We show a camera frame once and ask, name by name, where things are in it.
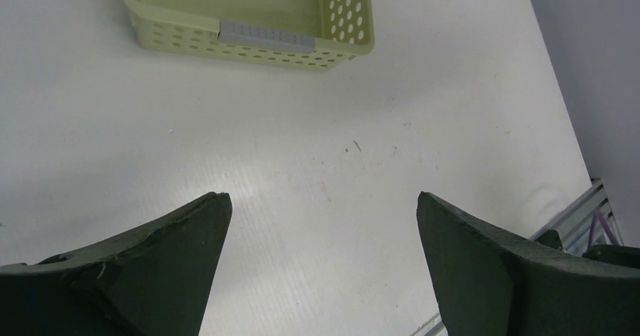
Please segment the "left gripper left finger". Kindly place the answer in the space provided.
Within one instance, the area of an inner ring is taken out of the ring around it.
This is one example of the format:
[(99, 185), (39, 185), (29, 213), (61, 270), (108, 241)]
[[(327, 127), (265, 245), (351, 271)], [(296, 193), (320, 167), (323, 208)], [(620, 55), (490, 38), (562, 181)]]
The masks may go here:
[(232, 219), (226, 193), (37, 264), (1, 268), (3, 335), (197, 335)]

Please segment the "yellow-green perforated basket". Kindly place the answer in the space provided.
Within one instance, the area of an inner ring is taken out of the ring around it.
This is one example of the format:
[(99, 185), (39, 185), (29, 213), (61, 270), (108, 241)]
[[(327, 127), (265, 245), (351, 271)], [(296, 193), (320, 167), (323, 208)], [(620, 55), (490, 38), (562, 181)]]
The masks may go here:
[(326, 72), (374, 48), (371, 0), (123, 0), (151, 51)]

